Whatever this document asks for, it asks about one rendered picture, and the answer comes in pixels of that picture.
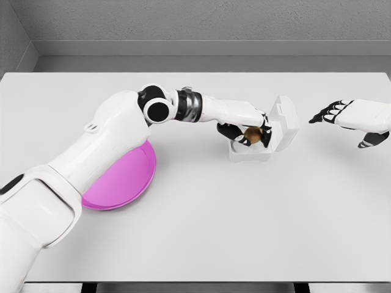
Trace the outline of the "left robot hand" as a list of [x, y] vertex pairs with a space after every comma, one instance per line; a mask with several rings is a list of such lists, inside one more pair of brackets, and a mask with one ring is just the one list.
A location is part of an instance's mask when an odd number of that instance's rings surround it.
[[265, 148], [269, 146], [272, 137], [272, 126], [267, 115], [245, 101], [222, 100], [218, 106], [217, 131], [226, 138], [251, 146], [255, 142], [245, 137], [239, 125], [255, 127], [262, 130], [261, 142]]

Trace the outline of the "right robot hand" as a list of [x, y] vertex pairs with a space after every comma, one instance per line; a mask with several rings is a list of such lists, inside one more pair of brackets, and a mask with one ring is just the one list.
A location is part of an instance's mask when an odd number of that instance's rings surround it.
[[391, 104], [365, 99], [335, 101], [309, 120], [311, 124], [318, 122], [365, 132], [358, 147], [369, 148], [391, 135]]

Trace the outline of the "pink round plate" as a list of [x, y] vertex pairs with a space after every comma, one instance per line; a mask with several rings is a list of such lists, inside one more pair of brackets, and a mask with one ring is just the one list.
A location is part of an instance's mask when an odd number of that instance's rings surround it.
[[149, 141], [113, 164], [82, 196], [82, 206], [104, 211], [122, 207], [140, 196], [156, 169], [155, 151]]

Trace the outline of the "white egg box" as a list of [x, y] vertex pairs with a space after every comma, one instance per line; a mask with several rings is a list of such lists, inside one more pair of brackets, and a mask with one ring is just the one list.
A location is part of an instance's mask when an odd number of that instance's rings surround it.
[[272, 126], [272, 137], [265, 148], [261, 142], [244, 146], [238, 142], [228, 141], [231, 162], [268, 161], [273, 153], [283, 151], [290, 145], [299, 131], [299, 119], [292, 100], [279, 95], [268, 114]]

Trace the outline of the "brown egg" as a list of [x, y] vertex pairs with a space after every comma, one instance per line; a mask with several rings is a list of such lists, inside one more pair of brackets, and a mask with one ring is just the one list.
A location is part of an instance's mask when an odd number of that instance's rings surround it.
[[244, 136], [251, 143], [261, 142], [263, 131], [258, 127], [249, 127], [245, 130]]

